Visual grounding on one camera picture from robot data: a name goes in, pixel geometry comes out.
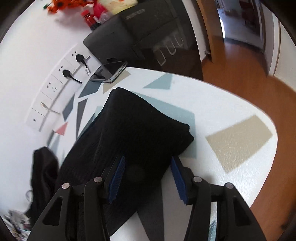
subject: black cloth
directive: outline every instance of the black cloth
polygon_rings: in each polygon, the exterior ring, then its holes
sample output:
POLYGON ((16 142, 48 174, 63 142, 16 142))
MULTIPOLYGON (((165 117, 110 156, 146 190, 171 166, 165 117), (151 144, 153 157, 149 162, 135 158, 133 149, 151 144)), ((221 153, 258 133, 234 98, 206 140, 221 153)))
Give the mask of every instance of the black cloth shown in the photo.
POLYGON ((167 117, 122 88, 113 89, 102 111, 75 143, 58 174, 63 183, 86 184, 124 155, 126 168, 116 199, 104 206, 112 235, 157 187, 171 156, 194 140, 189 125, 167 117))
POLYGON ((55 155, 47 147, 34 151, 31 177, 33 201, 27 212, 32 227, 55 193, 58 168, 55 155))

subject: red bottle cap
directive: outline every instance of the red bottle cap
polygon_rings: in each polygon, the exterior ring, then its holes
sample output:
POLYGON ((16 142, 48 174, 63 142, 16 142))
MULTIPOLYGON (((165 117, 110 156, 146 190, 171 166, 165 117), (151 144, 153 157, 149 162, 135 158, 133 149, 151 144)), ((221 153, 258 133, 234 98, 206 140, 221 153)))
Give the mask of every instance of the red bottle cap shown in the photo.
POLYGON ((86 15, 90 14, 90 12, 88 10, 85 10, 81 13, 82 17, 85 17, 86 15))

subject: patterned table surface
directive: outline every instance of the patterned table surface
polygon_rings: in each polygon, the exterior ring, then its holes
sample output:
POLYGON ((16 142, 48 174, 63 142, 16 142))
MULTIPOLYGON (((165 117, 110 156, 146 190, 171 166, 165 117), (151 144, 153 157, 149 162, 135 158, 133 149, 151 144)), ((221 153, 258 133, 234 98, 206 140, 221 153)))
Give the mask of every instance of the patterned table surface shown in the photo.
MULTIPOLYGON (((180 156, 183 165, 209 183, 232 182, 251 206, 276 153, 278 138, 273 122, 249 102, 180 75, 128 67, 114 83, 84 83, 65 107, 48 140, 60 164, 100 113, 110 91, 117 87, 134 92, 167 116, 189 124, 195 139, 180 156)), ((183 240, 191 206, 179 199, 170 169, 162 179, 161 201, 165 240, 183 240)), ((209 240, 214 240, 215 220, 216 206, 212 203, 209 240)), ((135 213, 111 240, 149 239, 135 213)))

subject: wall switch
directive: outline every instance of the wall switch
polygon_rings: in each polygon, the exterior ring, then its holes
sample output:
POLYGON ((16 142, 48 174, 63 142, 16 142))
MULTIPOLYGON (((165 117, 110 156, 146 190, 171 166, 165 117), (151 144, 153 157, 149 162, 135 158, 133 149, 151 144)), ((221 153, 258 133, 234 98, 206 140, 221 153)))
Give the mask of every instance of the wall switch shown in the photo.
POLYGON ((42 92, 40 92, 36 99, 35 102, 33 103, 32 108, 37 111, 38 113, 40 113, 43 116, 46 116, 46 114, 48 113, 48 110, 45 109, 41 103, 44 103, 48 108, 51 108, 52 104, 53 104, 53 100, 50 99, 49 97, 47 97, 45 94, 43 94, 42 92))
POLYGON ((62 91, 63 87, 64 87, 63 83, 61 83, 53 75, 50 75, 44 82, 41 92, 46 96, 48 96, 50 99, 55 100, 59 95, 59 93, 62 91))
POLYGON ((84 57, 84 60, 88 59, 90 57, 90 52, 88 48, 83 44, 77 44, 75 45, 69 53, 66 55, 65 59, 73 65, 76 69, 78 69, 81 65, 81 63, 77 62, 76 55, 81 54, 84 57))
POLYGON ((71 65, 66 59, 62 59, 58 66, 53 70, 52 75, 56 77, 60 82, 62 82, 64 85, 67 83, 69 78, 66 78, 63 75, 63 70, 69 70, 71 74, 73 74, 77 68, 75 68, 73 65, 71 65))
POLYGON ((43 115, 41 115, 34 109, 30 109, 29 115, 25 122, 32 129, 39 131, 44 119, 45 117, 43 115))

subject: pink geometric shape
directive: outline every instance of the pink geometric shape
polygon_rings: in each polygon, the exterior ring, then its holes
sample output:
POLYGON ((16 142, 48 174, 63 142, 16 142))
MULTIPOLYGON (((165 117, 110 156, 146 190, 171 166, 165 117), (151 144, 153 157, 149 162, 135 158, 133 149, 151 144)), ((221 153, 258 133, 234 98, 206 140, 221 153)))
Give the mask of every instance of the pink geometric shape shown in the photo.
POLYGON ((65 124, 63 124, 60 128, 58 128, 55 133, 58 133, 60 135, 65 135, 65 131, 66 131, 66 128, 67 128, 67 125, 68 125, 68 122, 66 122, 65 124))

